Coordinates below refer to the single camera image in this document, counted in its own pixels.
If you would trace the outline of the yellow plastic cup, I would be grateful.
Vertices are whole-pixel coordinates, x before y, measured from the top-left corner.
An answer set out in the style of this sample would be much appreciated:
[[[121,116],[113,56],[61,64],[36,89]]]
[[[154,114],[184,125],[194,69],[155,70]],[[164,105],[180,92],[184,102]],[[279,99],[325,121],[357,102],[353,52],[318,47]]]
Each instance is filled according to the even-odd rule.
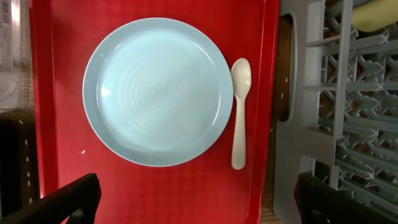
[[[397,0],[374,0],[353,9],[352,25],[373,32],[397,22]]]

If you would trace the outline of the large light blue plate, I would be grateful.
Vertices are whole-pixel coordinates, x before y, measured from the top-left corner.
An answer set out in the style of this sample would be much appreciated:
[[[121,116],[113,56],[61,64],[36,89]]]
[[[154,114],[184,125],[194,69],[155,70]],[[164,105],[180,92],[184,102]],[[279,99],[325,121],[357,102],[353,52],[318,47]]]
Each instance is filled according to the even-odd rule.
[[[124,24],[93,51],[85,114],[98,139],[149,167],[188,162],[223,133],[233,107],[224,55],[202,31],[164,17]]]

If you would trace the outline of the white plastic spoon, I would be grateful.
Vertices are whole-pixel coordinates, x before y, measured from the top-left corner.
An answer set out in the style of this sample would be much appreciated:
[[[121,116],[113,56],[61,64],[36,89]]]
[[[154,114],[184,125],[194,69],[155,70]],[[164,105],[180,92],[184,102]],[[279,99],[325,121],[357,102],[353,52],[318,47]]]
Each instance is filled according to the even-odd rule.
[[[231,165],[240,170],[246,164],[246,97],[251,88],[251,67],[247,59],[239,58],[231,69],[233,93],[236,99],[236,119],[234,127]]]

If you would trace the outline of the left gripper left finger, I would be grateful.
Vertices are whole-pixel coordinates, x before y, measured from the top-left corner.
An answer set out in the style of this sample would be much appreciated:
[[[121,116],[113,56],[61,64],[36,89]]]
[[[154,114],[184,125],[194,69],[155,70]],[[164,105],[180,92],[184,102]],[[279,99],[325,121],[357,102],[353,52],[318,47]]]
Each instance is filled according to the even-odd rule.
[[[33,205],[8,215],[1,223],[93,224],[100,200],[100,181],[95,173],[89,173]]]

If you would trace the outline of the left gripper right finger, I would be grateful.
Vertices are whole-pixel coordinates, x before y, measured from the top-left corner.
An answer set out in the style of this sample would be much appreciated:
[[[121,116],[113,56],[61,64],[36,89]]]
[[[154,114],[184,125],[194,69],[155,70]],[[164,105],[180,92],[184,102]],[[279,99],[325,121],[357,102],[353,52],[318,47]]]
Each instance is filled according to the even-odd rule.
[[[397,224],[343,193],[312,177],[300,174],[295,200],[302,223],[321,224]]]

